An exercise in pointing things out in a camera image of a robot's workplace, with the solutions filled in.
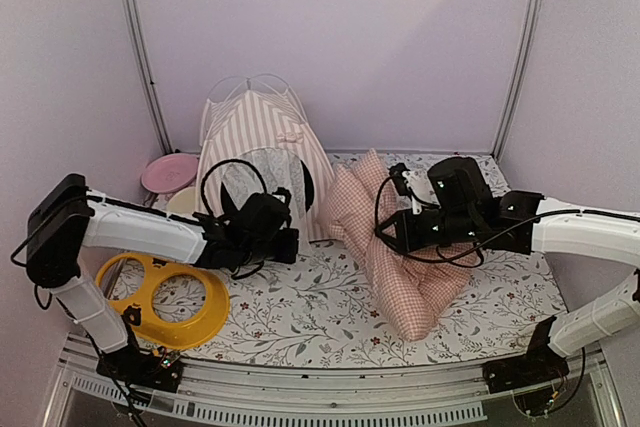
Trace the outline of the pink gingham cushion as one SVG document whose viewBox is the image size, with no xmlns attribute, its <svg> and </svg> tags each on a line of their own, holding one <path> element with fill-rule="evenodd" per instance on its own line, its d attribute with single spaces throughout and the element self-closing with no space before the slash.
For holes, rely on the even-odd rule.
<svg viewBox="0 0 640 427">
<path fill-rule="evenodd" d="M 374 202 L 387 177 L 386 165 L 375 150 L 350 166 L 336 165 L 334 173 L 320 211 L 323 229 L 344 243 L 399 337 L 410 342 L 424 339 L 467 286 L 478 255 L 472 253 L 453 264 L 425 264 L 394 253 L 375 236 Z"/>
</svg>

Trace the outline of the cream cat-ear pet bowl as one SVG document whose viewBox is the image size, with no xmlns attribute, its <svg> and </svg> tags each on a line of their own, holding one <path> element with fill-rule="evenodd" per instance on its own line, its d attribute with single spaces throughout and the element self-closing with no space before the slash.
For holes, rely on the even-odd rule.
<svg viewBox="0 0 640 427">
<path fill-rule="evenodd" d="M 196 211 L 196 188 L 189 186 L 175 193 L 167 201 L 166 211 L 171 215 L 193 219 Z"/>
</svg>

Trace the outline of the striped pet tent fabric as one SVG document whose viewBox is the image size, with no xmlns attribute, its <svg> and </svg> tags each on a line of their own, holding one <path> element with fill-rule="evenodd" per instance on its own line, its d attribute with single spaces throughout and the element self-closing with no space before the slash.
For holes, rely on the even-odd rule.
<svg viewBox="0 0 640 427">
<path fill-rule="evenodd" d="M 309 121 L 286 97 L 252 83 L 220 103 L 206 98 L 199 145 L 196 211 L 229 214 L 252 193 L 283 187 L 301 248 L 329 238 L 319 215 L 334 172 Z"/>
</svg>

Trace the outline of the yellow double bowl holder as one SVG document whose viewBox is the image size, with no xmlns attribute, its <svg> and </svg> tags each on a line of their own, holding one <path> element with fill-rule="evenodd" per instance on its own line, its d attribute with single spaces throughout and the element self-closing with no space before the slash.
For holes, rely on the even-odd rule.
<svg viewBox="0 0 640 427">
<path fill-rule="evenodd" d="M 224 327 L 230 295 L 208 270 L 139 253 L 123 253 L 104 264 L 96 284 L 137 337 L 173 350 L 210 341 Z"/>
</svg>

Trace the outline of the white flexible tent pole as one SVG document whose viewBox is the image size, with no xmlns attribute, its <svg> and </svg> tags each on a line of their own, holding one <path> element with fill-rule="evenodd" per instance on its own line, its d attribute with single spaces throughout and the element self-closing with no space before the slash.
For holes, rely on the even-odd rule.
<svg viewBox="0 0 640 427">
<path fill-rule="evenodd" d="M 227 76 L 218 80 L 208 91 L 207 99 L 220 103 L 238 95 L 251 87 L 251 80 L 246 76 Z"/>
</svg>

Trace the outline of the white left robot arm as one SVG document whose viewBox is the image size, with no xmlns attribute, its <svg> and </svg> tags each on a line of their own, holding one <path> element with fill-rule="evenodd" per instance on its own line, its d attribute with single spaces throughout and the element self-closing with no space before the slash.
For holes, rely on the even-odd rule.
<svg viewBox="0 0 640 427">
<path fill-rule="evenodd" d="M 289 192 L 252 194 L 222 220 L 191 218 L 109 198 L 80 174 L 67 175 L 32 211 L 25 239 L 10 260 L 31 282 L 59 300 L 128 381 L 148 373 L 146 355 L 132 346 L 129 330 L 78 262 L 85 248 L 149 254 L 203 269 L 240 268 L 265 261 L 295 262 L 299 232 L 291 225 Z"/>
</svg>

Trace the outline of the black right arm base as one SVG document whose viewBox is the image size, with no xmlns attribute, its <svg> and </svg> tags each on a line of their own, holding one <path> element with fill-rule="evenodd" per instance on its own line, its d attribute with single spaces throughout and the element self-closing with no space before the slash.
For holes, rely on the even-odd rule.
<svg viewBox="0 0 640 427">
<path fill-rule="evenodd" d="M 482 365 L 483 379 L 490 393 L 524 388 L 560 379 L 569 373 L 565 357 L 549 347 L 550 330 L 556 320 L 551 316 L 525 332 L 525 352 L 502 360 L 492 360 Z"/>
</svg>

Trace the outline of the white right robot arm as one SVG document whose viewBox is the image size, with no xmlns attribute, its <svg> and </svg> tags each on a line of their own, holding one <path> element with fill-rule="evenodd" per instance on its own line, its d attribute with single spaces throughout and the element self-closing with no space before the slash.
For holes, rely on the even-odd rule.
<svg viewBox="0 0 640 427">
<path fill-rule="evenodd" d="M 431 264 L 459 266 L 483 250 L 537 255 L 551 261 L 567 288 L 576 267 L 602 280 L 612 279 L 590 297 L 575 299 L 569 311 L 524 331 L 526 354 L 517 374 L 537 383 L 563 359 L 639 323 L 639 217 L 634 213 L 587 207 L 541 193 L 492 192 L 475 159 L 449 157 L 417 174 L 403 164 L 390 168 L 382 184 L 393 185 L 412 205 L 386 220 L 374 220 L 375 234 L 393 252 L 417 259 L 436 252 Z"/>
</svg>

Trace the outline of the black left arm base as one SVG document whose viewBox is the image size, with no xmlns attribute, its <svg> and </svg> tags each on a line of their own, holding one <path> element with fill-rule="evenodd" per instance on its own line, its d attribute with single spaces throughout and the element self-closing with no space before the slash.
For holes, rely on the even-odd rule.
<svg viewBox="0 0 640 427">
<path fill-rule="evenodd" d="M 99 361 L 96 371 L 103 376 L 135 385 L 176 393 L 180 385 L 184 365 L 179 360 L 178 351 L 170 351 L 160 346 L 154 351 L 140 349 L 131 326 L 124 323 L 126 343 L 114 352 L 106 353 L 98 349 Z"/>
</svg>

